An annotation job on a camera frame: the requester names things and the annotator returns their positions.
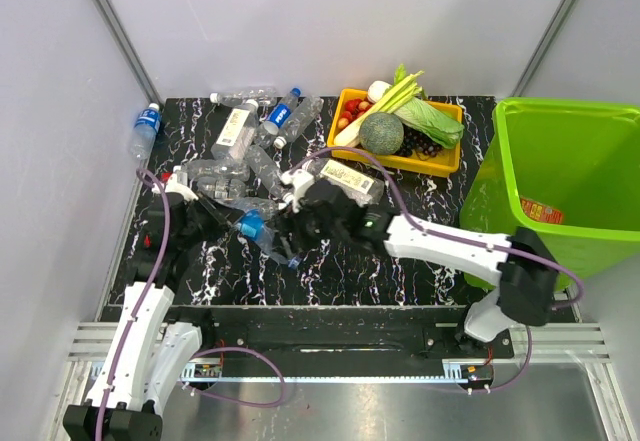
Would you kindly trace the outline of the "tea label clear bottle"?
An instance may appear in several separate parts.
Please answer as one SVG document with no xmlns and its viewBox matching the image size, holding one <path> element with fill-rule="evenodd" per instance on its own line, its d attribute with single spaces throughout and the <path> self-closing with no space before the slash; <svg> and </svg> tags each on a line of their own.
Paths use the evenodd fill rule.
<svg viewBox="0 0 640 441">
<path fill-rule="evenodd" d="M 302 168 L 315 178 L 327 179 L 341 187 L 347 196 L 360 206 L 378 204 L 385 191 L 385 183 L 380 179 L 333 159 L 311 159 L 304 162 Z"/>
</svg>

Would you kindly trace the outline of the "blue label crushed bottle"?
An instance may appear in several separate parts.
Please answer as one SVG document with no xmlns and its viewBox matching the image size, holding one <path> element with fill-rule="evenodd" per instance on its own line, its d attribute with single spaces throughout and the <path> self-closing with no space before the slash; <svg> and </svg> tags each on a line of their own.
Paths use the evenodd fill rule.
<svg viewBox="0 0 640 441">
<path fill-rule="evenodd" d="M 274 231 L 267 226 L 257 210 L 245 213 L 235 224 L 235 228 L 247 239 L 253 241 L 267 257 L 278 264 L 296 269 L 300 264 L 298 256 L 286 256 L 275 247 Z"/>
</svg>

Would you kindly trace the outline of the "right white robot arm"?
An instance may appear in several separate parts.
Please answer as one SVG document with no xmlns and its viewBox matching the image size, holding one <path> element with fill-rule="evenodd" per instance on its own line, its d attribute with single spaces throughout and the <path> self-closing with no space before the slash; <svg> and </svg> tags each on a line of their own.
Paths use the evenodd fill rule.
<svg viewBox="0 0 640 441">
<path fill-rule="evenodd" d="M 491 291 L 465 311 L 457 349 L 480 355 L 516 324 L 549 321 L 557 278 L 553 256 L 533 231 L 482 234 L 438 225 L 379 205 L 359 205 L 326 180 L 297 190 L 275 218 L 276 245 L 287 257 L 336 239 L 379 255 L 439 264 L 479 278 Z"/>
</svg>

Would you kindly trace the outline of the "orange label bottle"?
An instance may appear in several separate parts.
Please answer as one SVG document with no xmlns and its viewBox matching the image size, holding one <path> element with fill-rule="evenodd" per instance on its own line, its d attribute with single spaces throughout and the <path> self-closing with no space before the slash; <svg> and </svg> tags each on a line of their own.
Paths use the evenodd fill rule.
<svg viewBox="0 0 640 441">
<path fill-rule="evenodd" d="M 524 214 L 533 221 L 558 225 L 562 224 L 564 221 L 564 214 L 560 210 L 549 205 L 542 204 L 526 197 L 520 198 L 520 205 Z"/>
</svg>

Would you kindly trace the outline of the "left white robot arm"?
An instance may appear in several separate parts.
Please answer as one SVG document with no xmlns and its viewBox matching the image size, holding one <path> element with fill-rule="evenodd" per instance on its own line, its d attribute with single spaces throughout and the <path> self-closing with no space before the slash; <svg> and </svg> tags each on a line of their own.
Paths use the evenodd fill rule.
<svg viewBox="0 0 640 441">
<path fill-rule="evenodd" d="M 192 355 L 209 354 L 217 342 L 211 316 L 170 310 L 175 294 L 191 251 L 226 235 L 241 216 L 205 196 L 176 193 L 149 207 L 103 367 L 84 401 L 64 413 L 70 439 L 160 439 L 178 375 Z"/>
</svg>

